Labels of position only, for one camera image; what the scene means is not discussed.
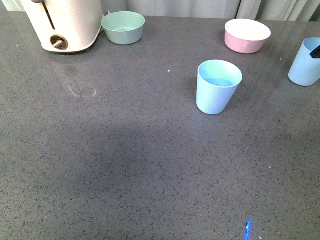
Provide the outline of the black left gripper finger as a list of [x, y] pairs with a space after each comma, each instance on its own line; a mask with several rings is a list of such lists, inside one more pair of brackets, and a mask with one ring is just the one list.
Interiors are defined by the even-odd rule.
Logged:
[[313, 59], [319, 59], [320, 58], [320, 45], [316, 47], [313, 51], [310, 52], [310, 56]]

